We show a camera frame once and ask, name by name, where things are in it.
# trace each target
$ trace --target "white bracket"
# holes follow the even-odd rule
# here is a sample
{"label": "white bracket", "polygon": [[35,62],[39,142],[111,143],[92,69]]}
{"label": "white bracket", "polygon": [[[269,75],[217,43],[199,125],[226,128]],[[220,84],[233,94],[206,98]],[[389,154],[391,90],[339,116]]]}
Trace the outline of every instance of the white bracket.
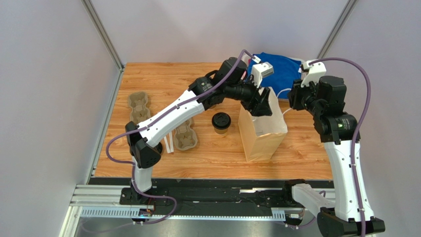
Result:
{"label": "white bracket", "polygon": [[334,208],[335,203],[327,200],[324,196],[311,188],[309,184],[296,184],[293,186],[293,199],[307,208],[311,214],[317,217],[321,207]]}
{"label": "white bracket", "polygon": [[273,66],[268,62],[254,64],[252,67],[252,75],[253,75],[253,80],[256,87],[260,86],[263,78],[270,76],[272,74],[273,74]]}
{"label": "white bracket", "polygon": [[308,70],[307,75],[301,82],[301,87],[309,86],[310,82],[317,84],[319,79],[326,74],[326,67],[323,63],[311,64],[314,60],[306,61],[302,64],[304,70]]}

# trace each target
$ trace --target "white robotic arm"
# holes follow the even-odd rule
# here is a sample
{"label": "white robotic arm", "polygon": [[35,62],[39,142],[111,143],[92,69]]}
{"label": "white robotic arm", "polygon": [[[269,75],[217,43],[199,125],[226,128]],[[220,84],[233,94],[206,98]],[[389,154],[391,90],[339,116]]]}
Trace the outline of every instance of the white robotic arm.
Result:
{"label": "white robotic arm", "polygon": [[[335,203],[315,192],[304,180],[287,182],[285,190],[292,202],[298,202],[317,217],[323,236],[361,234],[361,213],[366,222],[366,233],[384,232],[384,222],[374,216],[365,191],[360,166],[360,143],[355,143],[355,163],[351,162],[352,137],[357,127],[354,116],[343,111],[346,86],[342,78],[324,76],[323,63],[309,64],[303,80],[295,80],[288,93],[290,107],[307,110],[313,115],[314,127],[329,156],[335,185]],[[359,189],[355,187],[353,168],[356,169]],[[361,194],[362,209],[358,196]]]}

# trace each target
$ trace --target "paper bag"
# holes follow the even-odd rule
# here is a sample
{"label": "paper bag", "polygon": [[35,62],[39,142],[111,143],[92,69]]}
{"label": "paper bag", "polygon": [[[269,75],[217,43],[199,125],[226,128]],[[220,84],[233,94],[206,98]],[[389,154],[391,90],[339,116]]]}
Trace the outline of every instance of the paper bag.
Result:
{"label": "paper bag", "polygon": [[278,98],[270,89],[272,116],[252,117],[243,107],[240,109],[238,127],[247,162],[270,159],[288,132]]}

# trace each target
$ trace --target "wood grain surface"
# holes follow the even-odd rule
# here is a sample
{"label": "wood grain surface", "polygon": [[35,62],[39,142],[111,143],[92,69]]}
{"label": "wood grain surface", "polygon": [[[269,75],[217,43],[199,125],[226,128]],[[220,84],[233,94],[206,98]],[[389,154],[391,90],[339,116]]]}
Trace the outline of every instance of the wood grain surface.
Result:
{"label": "wood grain surface", "polygon": [[[188,85],[207,72],[218,69],[220,63],[129,63],[122,79],[110,124],[102,147],[95,176],[129,177],[131,167],[110,161],[105,145],[125,131],[130,108],[127,97],[133,92],[149,95],[151,114],[165,108],[178,98]],[[198,144],[187,151],[175,149],[173,154],[163,152],[154,166],[153,177],[162,178],[239,178],[239,179],[332,179],[329,159],[313,128],[311,115],[306,111],[285,114],[288,134],[271,160],[246,162],[238,129],[240,102],[225,99],[213,110],[193,117],[191,126],[197,133]],[[287,102],[280,102],[282,111]],[[232,119],[226,136],[215,133],[211,118],[226,112]],[[110,147],[116,159],[131,160],[126,138]]]}

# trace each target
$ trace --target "blue cloth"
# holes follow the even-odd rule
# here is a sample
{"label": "blue cloth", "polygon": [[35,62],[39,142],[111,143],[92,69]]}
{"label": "blue cloth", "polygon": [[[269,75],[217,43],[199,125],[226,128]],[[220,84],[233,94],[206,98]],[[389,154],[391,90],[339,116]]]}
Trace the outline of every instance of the blue cloth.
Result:
{"label": "blue cloth", "polygon": [[[255,54],[259,57],[262,62],[268,62],[273,66],[274,73],[263,79],[260,84],[262,87],[270,86],[273,88],[275,94],[279,91],[291,88],[293,81],[301,78],[301,73],[298,72],[301,65],[300,61],[293,60],[281,55],[274,55],[268,53]],[[256,64],[255,61],[251,60],[248,68],[248,73],[252,72],[252,66]],[[287,99],[287,91],[282,92],[278,98]]]}

